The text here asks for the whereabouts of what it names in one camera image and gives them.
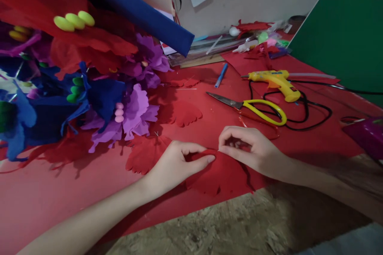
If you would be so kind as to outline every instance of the purple container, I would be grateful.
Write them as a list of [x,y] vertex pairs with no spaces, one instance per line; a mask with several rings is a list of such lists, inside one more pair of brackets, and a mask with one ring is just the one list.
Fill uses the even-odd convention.
[[383,117],[369,118],[343,127],[374,160],[383,160]]

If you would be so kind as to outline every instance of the yellow bead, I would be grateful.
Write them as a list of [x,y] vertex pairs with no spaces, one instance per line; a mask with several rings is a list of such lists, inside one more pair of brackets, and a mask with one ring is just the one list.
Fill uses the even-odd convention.
[[68,13],[65,15],[65,19],[71,22],[73,26],[78,30],[82,30],[85,28],[84,20],[80,19],[80,17],[76,14]]
[[26,42],[28,40],[28,36],[23,34],[23,33],[20,33],[20,32],[17,32],[17,31],[9,31],[9,36],[13,39],[13,40],[16,40],[16,41],[19,41],[19,42]]
[[28,29],[27,27],[24,27],[24,26],[14,26],[13,30],[26,34],[27,36],[30,36],[33,33],[31,29]]
[[55,25],[63,31],[74,32],[75,30],[73,24],[66,20],[64,17],[56,16],[53,18],[53,22],[55,22]]
[[95,25],[95,20],[88,12],[80,11],[78,15],[80,19],[84,20],[86,26],[92,27]]
[[33,86],[33,84],[31,82],[22,82],[21,85],[23,85],[24,87],[31,87],[31,86]]

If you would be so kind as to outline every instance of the glue gun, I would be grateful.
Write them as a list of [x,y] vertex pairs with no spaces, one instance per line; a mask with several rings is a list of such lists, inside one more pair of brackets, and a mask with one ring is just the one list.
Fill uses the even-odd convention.
[[252,72],[241,78],[248,78],[254,82],[268,82],[269,88],[278,88],[285,96],[286,102],[295,102],[300,98],[300,92],[286,79],[289,73],[286,70]]

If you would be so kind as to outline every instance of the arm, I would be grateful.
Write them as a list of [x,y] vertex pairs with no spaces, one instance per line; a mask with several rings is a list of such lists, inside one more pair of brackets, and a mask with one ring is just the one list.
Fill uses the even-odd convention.
[[193,162],[186,162],[184,158],[204,150],[206,148],[195,143],[172,142],[146,176],[54,226],[18,254],[84,254],[134,209],[204,169],[214,156],[207,155]]
[[[243,144],[250,147],[250,152],[239,149]],[[382,194],[379,200],[339,180],[325,169],[284,155],[257,129],[225,127],[219,137],[219,150],[265,176],[320,191],[383,224]],[[360,185],[364,184],[361,178],[358,181]]]

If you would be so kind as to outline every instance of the blue pen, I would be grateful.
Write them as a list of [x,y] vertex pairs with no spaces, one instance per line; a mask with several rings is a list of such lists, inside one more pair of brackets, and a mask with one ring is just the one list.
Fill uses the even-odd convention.
[[217,80],[217,82],[216,82],[215,85],[214,85],[215,88],[218,88],[218,87],[219,87],[219,84],[221,83],[221,81],[222,81],[222,79],[223,79],[223,76],[224,76],[225,73],[226,73],[227,66],[228,66],[227,63],[223,66],[222,72],[221,72],[221,74],[219,75],[218,80]]

